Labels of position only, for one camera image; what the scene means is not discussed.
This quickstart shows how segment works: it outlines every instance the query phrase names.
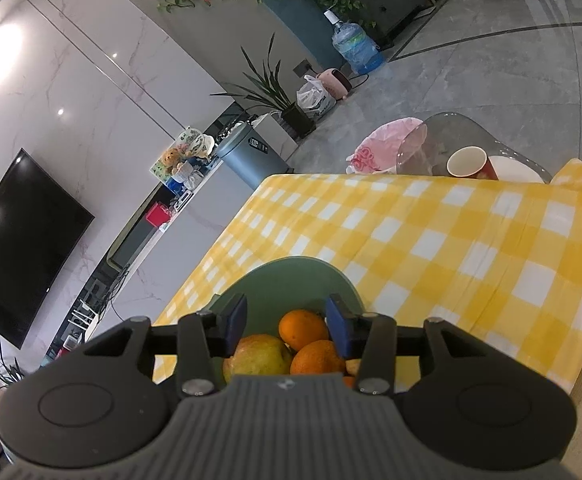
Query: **yellow checkered tablecloth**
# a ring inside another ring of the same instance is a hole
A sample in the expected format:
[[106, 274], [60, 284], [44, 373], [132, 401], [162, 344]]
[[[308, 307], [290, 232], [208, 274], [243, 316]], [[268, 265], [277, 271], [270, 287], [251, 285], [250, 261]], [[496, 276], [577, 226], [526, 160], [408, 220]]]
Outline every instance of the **yellow checkered tablecloth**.
[[[582, 162], [551, 185], [405, 175], [276, 175], [258, 188], [157, 324], [283, 256], [330, 262], [365, 307], [439, 316], [570, 391], [582, 367]], [[154, 380], [173, 370], [158, 358]], [[404, 358], [398, 380], [418, 379]]]

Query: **water bottle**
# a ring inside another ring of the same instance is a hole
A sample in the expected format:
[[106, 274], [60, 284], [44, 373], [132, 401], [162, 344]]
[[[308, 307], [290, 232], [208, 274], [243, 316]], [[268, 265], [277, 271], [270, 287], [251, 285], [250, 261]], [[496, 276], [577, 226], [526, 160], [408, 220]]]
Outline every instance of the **water bottle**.
[[330, 9], [324, 16], [335, 28], [333, 46], [357, 74], [368, 74], [385, 62], [378, 46], [357, 23], [342, 22]]

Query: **trash bin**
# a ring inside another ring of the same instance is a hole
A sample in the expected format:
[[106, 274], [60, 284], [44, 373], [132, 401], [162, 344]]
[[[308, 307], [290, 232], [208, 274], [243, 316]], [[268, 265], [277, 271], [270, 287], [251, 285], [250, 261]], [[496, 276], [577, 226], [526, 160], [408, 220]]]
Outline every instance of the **trash bin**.
[[249, 123], [236, 124], [215, 154], [252, 189], [268, 176], [290, 173], [289, 165]]

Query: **label on trash can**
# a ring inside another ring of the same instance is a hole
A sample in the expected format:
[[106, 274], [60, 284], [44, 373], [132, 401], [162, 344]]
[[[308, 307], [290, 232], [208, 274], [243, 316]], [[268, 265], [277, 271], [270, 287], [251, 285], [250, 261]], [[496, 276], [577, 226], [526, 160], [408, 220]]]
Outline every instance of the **label on trash can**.
[[255, 137], [249, 138], [249, 146], [251, 146], [252, 148], [255, 148], [256, 150], [260, 150], [262, 153], [269, 152], [269, 147], [264, 142], [260, 142]]

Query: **television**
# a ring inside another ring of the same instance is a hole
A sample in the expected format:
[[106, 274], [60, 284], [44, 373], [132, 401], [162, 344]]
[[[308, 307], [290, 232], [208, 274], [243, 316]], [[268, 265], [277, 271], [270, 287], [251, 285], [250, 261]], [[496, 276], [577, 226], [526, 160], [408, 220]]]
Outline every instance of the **television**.
[[0, 181], [0, 335], [18, 348], [94, 219], [20, 150]]

